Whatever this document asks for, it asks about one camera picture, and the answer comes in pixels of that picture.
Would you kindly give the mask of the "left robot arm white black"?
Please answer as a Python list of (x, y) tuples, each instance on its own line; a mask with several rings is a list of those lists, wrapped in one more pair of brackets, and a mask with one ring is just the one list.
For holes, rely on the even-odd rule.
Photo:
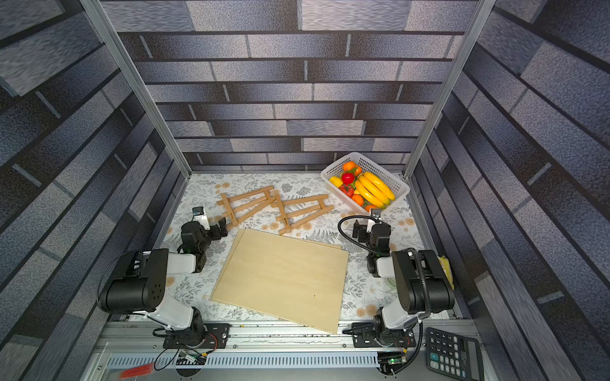
[(201, 312), (166, 294), (165, 281), (173, 274), (197, 274), (207, 261), (213, 241), (228, 235), (227, 220), (202, 224), (194, 217), (181, 227), (182, 245), (169, 249), (124, 252), (98, 292), (98, 304), (109, 314), (141, 314), (160, 325), (153, 335), (164, 340), (165, 349), (224, 349), (229, 325), (207, 327)]

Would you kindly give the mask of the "wooden easel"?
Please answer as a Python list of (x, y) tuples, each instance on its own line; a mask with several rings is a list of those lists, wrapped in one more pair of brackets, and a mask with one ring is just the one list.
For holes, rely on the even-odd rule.
[[(328, 197), (329, 195), (316, 195), (283, 201), (277, 196), (271, 206), (277, 208), (280, 212), (280, 215), (276, 220), (284, 224), (284, 227), (279, 230), (279, 235), (290, 233), (292, 230), (295, 230), (324, 214), (330, 213), (335, 207), (326, 204)], [(303, 204), (310, 204), (310, 206), (292, 212), (286, 211), (288, 206), (301, 206)]]
[(268, 186), (231, 197), (221, 193), (217, 205), (224, 208), (222, 218), (227, 220), (227, 225), (238, 226), (271, 206), (276, 201), (273, 191), (274, 187)]

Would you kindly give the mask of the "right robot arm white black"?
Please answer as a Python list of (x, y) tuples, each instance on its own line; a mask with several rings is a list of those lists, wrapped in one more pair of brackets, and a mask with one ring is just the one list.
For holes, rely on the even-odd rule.
[(352, 238), (369, 253), (367, 269), (379, 279), (396, 282), (396, 299), (379, 308), (371, 322), (354, 323), (344, 334), (358, 348), (416, 345), (413, 329), (428, 318), (454, 307), (454, 288), (432, 250), (390, 249), (391, 226), (385, 222), (354, 223)]

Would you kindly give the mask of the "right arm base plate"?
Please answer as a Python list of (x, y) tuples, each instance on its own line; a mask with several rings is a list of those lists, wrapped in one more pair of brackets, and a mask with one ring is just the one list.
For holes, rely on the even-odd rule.
[(416, 347), (413, 330), (389, 330), (384, 328), (381, 323), (354, 322), (342, 333), (352, 338), (354, 347), (357, 349)]

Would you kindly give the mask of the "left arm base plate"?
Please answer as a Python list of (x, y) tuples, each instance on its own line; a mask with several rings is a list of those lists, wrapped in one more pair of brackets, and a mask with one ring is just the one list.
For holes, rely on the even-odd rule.
[(196, 351), (225, 349), (232, 325), (227, 323), (205, 323), (203, 331), (191, 338), (186, 333), (167, 331), (164, 349), (195, 349)]

